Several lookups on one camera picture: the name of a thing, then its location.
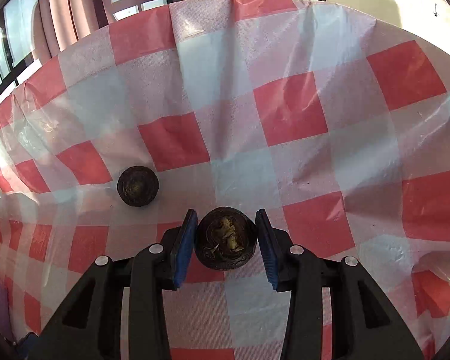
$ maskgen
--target round dark object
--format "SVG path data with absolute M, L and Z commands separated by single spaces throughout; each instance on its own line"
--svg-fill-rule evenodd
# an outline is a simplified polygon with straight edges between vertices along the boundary
M 210 211 L 200 221 L 195 235 L 195 254 L 209 268 L 226 271 L 250 260 L 257 245 L 255 224 L 231 207 Z
M 146 206 L 157 196 L 158 178 L 150 168 L 132 166 L 120 175 L 116 190 L 129 206 Z

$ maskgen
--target plastic tablecloth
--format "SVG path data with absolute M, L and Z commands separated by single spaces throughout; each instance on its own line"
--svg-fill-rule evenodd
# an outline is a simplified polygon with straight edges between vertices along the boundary
M 160 180 L 144 208 L 116 192 L 134 165 Z M 429 356 L 450 334 L 450 56 L 301 0 L 187 0 L 67 48 L 0 105 L 15 336 L 40 333 L 95 257 L 133 256 L 188 208 L 217 206 L 265 208 L 319 257 L 356 256 Z M 272 291 L 259 250 L 234 271 L 193 257 L 163 297 L 174 360 L 279 358 L 289 294 Z

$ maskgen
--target dark brown sphere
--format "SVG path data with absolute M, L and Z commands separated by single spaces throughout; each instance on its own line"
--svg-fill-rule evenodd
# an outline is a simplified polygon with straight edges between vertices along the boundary
M 221 271 L 243 266 L 257 245 L 255 224 L 241 211 L 219 207 L 200 221 L 195 235 L 195 254 L 200 262 Z
M 132 166 L 120 175 L 116 190 L 120 198 L 129 206 L 146 206 L 157 195 L 158 178 L 150 168 Z

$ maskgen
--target red and white tablecloth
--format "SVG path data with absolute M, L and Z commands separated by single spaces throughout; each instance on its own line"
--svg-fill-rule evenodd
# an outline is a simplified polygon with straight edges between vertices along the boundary
M 160 180 L 145 208 L 116 192 L 134 165 Z M 96 256 L 135 255 L 188 208 L 217 206 L 265 208 L 319 257 L 358 257 L 431 354 L 450 334 L 450 56 L 295 0 L 188 0 L 72 45 L 0 105 L 15 335 L 40 333 Z M 431 252 L 448 273 L 420 268 Z M 259 251 L 227 272 L 193 257 L 163 296 L 174 360 L 279 358 L 289 294 L 272 291 Z

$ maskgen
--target metal rivet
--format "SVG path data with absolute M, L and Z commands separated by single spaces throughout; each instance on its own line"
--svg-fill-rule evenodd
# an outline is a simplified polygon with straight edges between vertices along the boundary
M 356 266 L 358 263 L 359 261 L 353 256 L 345 257 L 345 264 L 347 264 L 348 266 Z
M 303 248 L 300 245 L 293 245 L 290 247 L 290 253 L 292 254 L 302 254 Z
M 164 248 L 160 244 L 153 244 L 148 248 L 148 251 L 152 254 L 158 254 L 162 253 L 164 251 Z
M 98 266 L 105 266 L 108 264 L 108 257 L 107 256 L 98 256 L 95 259 L 95 264 Z

